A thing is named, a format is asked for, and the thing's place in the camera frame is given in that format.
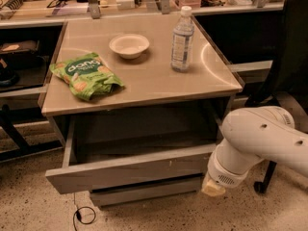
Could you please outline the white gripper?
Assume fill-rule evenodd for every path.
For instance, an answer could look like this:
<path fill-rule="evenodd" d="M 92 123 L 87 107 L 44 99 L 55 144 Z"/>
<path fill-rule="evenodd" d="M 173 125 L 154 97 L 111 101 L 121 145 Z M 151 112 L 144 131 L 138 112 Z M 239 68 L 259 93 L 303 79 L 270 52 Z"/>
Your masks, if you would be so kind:
<path fill-rule="evenodd" d="M 209 196 L 220 196 L 225 194 L 225 188 L 236 188 L 246 178 L 244 174 L 236 174 L 225 169 L 218 161 L 217 153 L 213 152 L 208 162 L 208 173 L 206 173 L 201 191 Z"/>

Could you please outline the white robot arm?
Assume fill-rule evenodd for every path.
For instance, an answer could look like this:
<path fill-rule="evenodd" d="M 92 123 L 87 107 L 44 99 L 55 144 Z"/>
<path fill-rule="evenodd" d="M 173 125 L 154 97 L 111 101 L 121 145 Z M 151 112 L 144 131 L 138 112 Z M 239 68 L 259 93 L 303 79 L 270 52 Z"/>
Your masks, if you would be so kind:
<path fill-rule="evenodd" d="M 238 187 L 252 167 L 274 161 L 308 176 L 308 136 L 277 106 L 240 108 L 221 124 L 222 141 L 210 156 L 201 191 L 219 196 Z"/>

